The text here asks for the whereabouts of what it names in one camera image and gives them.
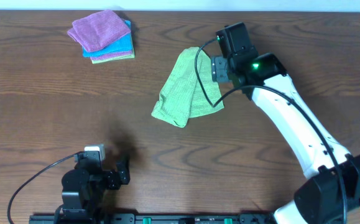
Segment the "light green microfiber cloth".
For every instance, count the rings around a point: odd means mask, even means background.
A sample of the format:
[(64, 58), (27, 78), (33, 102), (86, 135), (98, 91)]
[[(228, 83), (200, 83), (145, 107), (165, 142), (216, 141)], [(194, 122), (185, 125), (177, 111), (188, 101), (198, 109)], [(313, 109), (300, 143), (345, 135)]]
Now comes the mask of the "light green microfiber cloth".
[(220, 102), (219, 85), (211, 79), (211, 59), (198, 47), (190, 47), (178, 56), (173, 70), (159, 93), (152, 117), (179, 128), (184, 128), (190, 118), (215, 113), (224, 108)]

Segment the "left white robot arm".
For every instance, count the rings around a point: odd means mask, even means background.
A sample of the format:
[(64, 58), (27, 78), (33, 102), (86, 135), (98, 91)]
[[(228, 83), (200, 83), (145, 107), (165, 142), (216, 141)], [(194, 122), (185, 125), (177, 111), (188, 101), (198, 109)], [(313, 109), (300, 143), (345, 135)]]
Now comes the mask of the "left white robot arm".
[(101, 161), (79, 160), (62, 177), (63, 204), (55, 211), (54, 223), (112, 223), (100, 204), (107, 190), (118, 190), (130, 182), (129, 160), (117, 161), (116, 168), (104, 170)]

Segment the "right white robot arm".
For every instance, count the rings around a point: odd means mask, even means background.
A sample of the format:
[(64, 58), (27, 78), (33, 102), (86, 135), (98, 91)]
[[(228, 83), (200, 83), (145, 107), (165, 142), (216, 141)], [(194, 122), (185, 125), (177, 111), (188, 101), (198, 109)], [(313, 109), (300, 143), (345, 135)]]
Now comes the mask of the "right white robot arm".
[(278, 208), (276, 223), (345, 223), (360, 207), (360, 155), (353, 156), (319, 122), (272, 53), (211, 59), (212, 79), (232, 82), (275, 124), (294, 152), (307, 181)]

